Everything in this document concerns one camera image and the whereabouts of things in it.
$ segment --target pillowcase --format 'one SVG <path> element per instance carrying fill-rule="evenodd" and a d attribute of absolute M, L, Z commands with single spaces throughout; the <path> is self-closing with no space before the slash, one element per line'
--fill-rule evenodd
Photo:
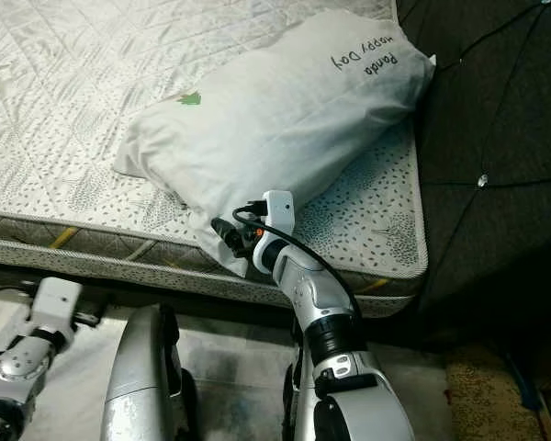
<path fill-rule="evenodd" d="M 176 192 L 200 247 L 243 277 L 210 221 L 271 189 L 300 209 L 414 109 L 433 69 L 395 22 L 322 12 L 143 111 L 114 168 Z"/>

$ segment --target mattress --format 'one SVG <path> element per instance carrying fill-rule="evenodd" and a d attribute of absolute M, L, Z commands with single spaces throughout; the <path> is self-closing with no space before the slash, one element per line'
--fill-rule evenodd
<path fill-rule="evenodd" d="M 0 1 L 0 263 L 287 306 L 202 252 L 178 197 L 111 165 L 144 108 L 327 7 L 396 17 L 391 0 Z M 410 122 L 297 220 L 365 316 L 408 304 L 427 266 Z"/>

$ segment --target floor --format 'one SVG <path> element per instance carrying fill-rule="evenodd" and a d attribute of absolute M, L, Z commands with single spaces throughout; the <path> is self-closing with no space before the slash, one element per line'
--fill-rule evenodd
<path fill-rule="evenodd" d="M 0 349 L 26 314 L 0 301 Z M 111 309 L 98 329 L 81 327 L 58 356 L 23 441 L 97 440 L 107 380 L 129 309 Z M 205 440 L 278 440 L 281 389 L 293 358 L 288 332 L 262 326 L 178 316 L 182 366 L 197 381 Z M 370 346 L 406 409 L 419 441 L 453 440 L 439 356 Z"/>

